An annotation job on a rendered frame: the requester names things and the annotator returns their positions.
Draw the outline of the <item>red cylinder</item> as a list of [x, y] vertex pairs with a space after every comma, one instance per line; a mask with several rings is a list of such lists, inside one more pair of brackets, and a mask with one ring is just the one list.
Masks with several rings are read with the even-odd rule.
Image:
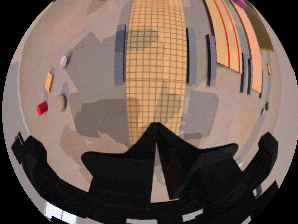
[[39, 112], [39, 115], [43, 115], [45, 111], [48, 111], [47, 101], [44, 101], [43, 104], [37, 105], [37, 112]]

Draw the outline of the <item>orange open-top box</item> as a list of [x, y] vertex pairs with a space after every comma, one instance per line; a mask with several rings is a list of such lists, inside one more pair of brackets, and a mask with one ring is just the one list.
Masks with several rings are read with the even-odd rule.
[[267, 26], [266, 20], [262, 18], [257, 8], [249, 0], [234, 0], [234, 2], [238, 3], [246, 11], [250, 22], [253, 23], [255, 35], [258, 37], [259, 48], [265, 49], [265, 51], [277, 52], [277, 45], [275, 45], [273, 36], [271, 36], [269, 26]]

